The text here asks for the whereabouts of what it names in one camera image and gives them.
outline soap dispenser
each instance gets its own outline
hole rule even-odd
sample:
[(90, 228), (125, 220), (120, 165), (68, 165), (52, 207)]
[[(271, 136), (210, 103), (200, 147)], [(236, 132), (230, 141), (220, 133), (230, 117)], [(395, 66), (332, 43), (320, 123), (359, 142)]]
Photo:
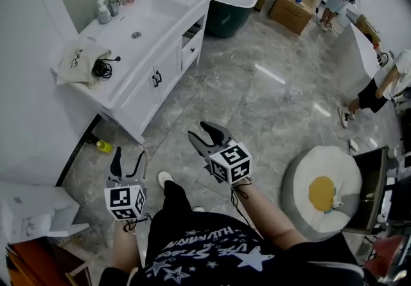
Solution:
[(104, 2), (106, 0), (98, 0), (97, 3), (99, 4), (98, 7), (98, 20), (100, 24), (109, 23), (111, 20), (111, 15), (107, 6), (105, 6)]

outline round cushion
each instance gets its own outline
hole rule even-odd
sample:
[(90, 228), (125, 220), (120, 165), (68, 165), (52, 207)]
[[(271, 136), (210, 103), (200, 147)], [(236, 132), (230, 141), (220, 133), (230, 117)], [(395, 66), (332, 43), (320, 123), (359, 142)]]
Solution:
[[(356, 213), (361, 186), (354, 158), (337, 147), (317, 146), (299, 154), (288, 167), (283, 181), (283, 209), (306, 238), (330, 237)], [(326, 211), (334, 195), (342, 198), (343, 206)]]

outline cabinet handle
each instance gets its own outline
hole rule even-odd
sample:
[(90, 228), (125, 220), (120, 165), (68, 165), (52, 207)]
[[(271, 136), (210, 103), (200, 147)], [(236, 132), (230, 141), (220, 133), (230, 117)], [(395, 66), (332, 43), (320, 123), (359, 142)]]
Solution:
[(155, 76), (152, 77), (154, 79), (154, 88), (159, 86), (159, 81), (156, 79)]
[(161, 78), (160, 72), (156, 71), (155, 73), (160, 77), (159, 83), (161, 83), (161, 82), (162, 82), (162, 78)]

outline black t-shirt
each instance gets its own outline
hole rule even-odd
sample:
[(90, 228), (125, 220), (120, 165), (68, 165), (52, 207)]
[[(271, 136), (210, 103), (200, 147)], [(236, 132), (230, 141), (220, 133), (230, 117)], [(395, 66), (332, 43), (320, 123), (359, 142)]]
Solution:
[[(146, 266), (130, 285), (362, 285), (341, 234), (284, 251), (226, 215), (195, 213), (183, 225), (164, 228), (157, 241), (150, 232)], [(128, 274), (107, 268), (100, 285), (125, 286), (127, 280)]]

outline sink drain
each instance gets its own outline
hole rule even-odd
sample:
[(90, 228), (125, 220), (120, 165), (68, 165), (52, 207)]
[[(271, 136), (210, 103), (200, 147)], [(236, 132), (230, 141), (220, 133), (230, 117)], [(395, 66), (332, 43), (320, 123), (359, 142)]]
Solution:
[(134, 32), (131, 35), (131, 38), (133, 38), (133, 39), (137, 39), (137, 38), (140, 38), (140, 37), (141, 37), (141, 32)]

